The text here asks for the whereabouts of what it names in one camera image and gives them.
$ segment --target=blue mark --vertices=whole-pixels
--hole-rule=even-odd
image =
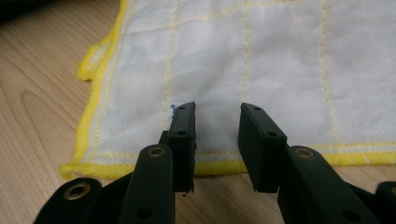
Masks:
[[[176,105],[171,105],[171,108],[172,108],[172,118],[173,118],[173,116],[176,113]]]

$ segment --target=table surface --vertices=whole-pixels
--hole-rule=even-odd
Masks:
[[[109,31],[120,0],[63,0],[0,23],[0,223],[31,223],[64,180],[90,83],[76,78],[87,48]],[[396,166],[336,167],[375,191]],[[200,177],[177,195],[177,223],[282,223],[275,194],[253,192],[247,174]]]

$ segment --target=black plastic part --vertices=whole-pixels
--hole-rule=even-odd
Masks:
[[[102,186],[90,178],[78,178],[58,188],[38,214],[35,224],[88,223]]]
[[[277,204],[282,214],[283,221],[289,223],[305,223],[307,214],[304,210],[303,204],[297,196],[295,189],[279,188],[277,194]]]
[[[239,121],[238,147],[253,188],[258,192],[277,192],[280,154],[287,136],[264,110],[243,103]]]
[[[166,145],[169,146],[169,141],[168,141],[168,131],[163,131],[161,134],[160,141],[158,142],[159,145]]]
[[[162,136],[161,143],[166,143]],[[167,133],[167,144],[173,150],[175,192],[194,190],[195,166],[195,103],[176,108],[171,127]]]
[[[396,223],[396,182],[380,183],[375,192],[377,216],[383,223]]]
[[[88,223],[117,223],[132,174],[129,173],[102,188]]]
[[[173,172],[170,147],[153,145],[142,149],[118,223],[175,223]]]
[[[282,177],[296,189],[307,215],[305,223],[380,223],[314,149],[290,147],[284,160]]]
[[[0,0],[0,23],[34,11],[54,0]]]

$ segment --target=yellow border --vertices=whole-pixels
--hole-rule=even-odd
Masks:
[[[396,152],[371,152],[356,154],[324,154],[323,157],[331,165],[381,165],[396,164]],[[64,179],[76,176],[96,176],[99,178],[119,178],[134,170],[132,164],[103,165],[97,163],[70,162],[60,168]],[[195,164],[195,175],[232,175],[246,172],[242,161],[210,161]]]
[[[77,168],[76,164],[80,163],[85,151],[87,150],[91,120],[93,118],[93,115],[95,113],[97,106],[99,105],[105,71],[106,71],[106,68],[108,66],[108,63],[109,63],[111,57],[114,54],[117,43],[119,42],[120,28],[121,28],[125,13],[127,11],[127,8],[128,8],[128,1],[121,0],[120,13],[119,13],[118,17],[116,18],[115,24],[112,27],[110,34],[103,41],[101,41],[101,43],[99,45],[92,46],[91,48],[89,48],[86,56],[80,63],[80,67],[78,68],[78,78],[83,79],[83,80],[91,79],[92,80],[92,86],[91,86],[92,90],[91,90],[90,98],[88,100],[85,111],[82,114],[81,120],[78,124],[77,136],[76,136],[76,152],[74,153],[71,162],[61,165],[59,167],[59,171],[63,177],[70,176],[68,167],[73,166],[73,167]],[[95,74],[93,75],[92,73],[90,73],[89,75],[84,75],[84,73],[87,72],[86,66],[88,65],[88,63],[91,62],[91,57],[93,56],[94,51],[99,49],[101,46],[103,46],[107,42],[109,42],[108,50],[106,51],[106,55],[105,55],[104,59],[101,62],[99,62],[99,64],[96,65],[97,69],[95,69],[96,70]],[[91,172],[89,169],[87,169],[86,166],[84,166],[84,167],[81,168],[84,171],[83,173],[88,174]]]

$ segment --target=white towel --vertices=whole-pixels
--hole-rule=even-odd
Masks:
[[[192,101],[198,175],[245,171],[242,102],[332,165],[396,163],[395,1],[122,0],[78,77],[92,94],[65,178],[131,172]]]

